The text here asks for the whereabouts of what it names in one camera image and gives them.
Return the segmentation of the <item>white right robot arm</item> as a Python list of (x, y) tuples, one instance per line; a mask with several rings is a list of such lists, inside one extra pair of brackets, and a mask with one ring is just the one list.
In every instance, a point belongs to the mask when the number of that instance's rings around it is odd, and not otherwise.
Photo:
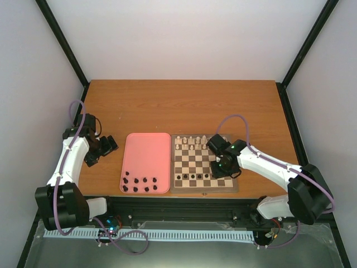
[(319, 169), (311, 164), (292, 165), (271, 157), (243, 140), (230, 143), (220, 135), (208, 141), (216, 159), (210, 163), (214, 178), (239, 177), (242, 170), (255, 172), (285, 190), (277, 197), (262, 197), (255, 210), (264, 219), (294, 217), (312, 225), (335, 206)]

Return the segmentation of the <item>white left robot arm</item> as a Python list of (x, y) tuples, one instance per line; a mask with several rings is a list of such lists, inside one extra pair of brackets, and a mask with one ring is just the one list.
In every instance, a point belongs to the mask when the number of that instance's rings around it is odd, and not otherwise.
[(108, 197), (86, 199), (78, 188), (83, 164), (91, 167), (100, 157), (118, 148), (112, 136), (97, 138), (90, 127), (76, 136), (77, 127), (62, 134), (62, 152), (57, 167), (46, 186), (36, 189), (39, 214), (47, 230), (85, 226), (93, 217), (102, 224), (115, 221), (116, 211)]

